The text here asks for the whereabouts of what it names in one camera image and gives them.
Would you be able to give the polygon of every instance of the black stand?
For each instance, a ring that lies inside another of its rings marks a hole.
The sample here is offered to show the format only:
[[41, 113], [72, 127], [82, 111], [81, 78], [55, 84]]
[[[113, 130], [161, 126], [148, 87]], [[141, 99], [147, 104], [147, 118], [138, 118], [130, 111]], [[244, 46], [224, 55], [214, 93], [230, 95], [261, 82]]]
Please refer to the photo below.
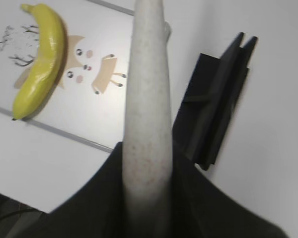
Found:
[[[256, 43], [252, 38], [240, 48], [242, 35], [221, 59], [200, 56], [176, 119], [171, 195], [174, 238], [286, 237], [281, 229], [219, 191], [188, 160], [204, 168], [214, 163]], [[76, 195], [17, 238], [124, 237], [123, 203], [122, 143], [118, 143]]]
[[189, 160], [207, 170], [214, 164], [244, 85], [252, 37], [241, 48], [240, 33], [220, 59], [200, 54], [173, 125], [173, 140]]

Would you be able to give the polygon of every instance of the cylindrical white object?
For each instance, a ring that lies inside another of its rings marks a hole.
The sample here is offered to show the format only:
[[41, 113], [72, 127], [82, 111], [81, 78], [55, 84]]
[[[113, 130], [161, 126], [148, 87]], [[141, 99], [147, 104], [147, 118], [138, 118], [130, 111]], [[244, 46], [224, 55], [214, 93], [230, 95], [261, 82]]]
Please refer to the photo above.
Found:
[[127, 85], [123, 184], [129, 237], [165, 237], [172, 173], [162, 0], [136, 0]]

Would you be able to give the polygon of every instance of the yellow banana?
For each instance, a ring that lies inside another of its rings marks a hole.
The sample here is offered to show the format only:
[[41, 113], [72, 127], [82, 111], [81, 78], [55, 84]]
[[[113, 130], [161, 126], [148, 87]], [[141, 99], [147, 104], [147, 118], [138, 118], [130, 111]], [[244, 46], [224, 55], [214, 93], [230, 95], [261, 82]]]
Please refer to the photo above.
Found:
[[44, 101], [61, 69], [66, 33], [60, 17], [45, 4], [22, 4], [40, 29], [37, 58], [13, 103], [13, 119], [32, 114]]

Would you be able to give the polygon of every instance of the black fabric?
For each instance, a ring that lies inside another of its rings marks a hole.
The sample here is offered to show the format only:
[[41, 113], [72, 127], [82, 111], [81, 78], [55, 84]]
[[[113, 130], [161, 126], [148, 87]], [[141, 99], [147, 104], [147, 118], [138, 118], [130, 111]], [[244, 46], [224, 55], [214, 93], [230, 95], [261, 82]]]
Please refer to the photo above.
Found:
[[[286, 238], [212, 185], [177, 148], [173, 151], [172, 237]], [[96, 175], [44, 220], [17, 238], [123, 237], [122, 143]]]
[[177, 148], [173, 158], [173, 237], [287, 237], [218, 190]]
[[120, 237], [121, 157], [122, 145], [119, 143], [102, 168], [76, 195], [17, 238]]

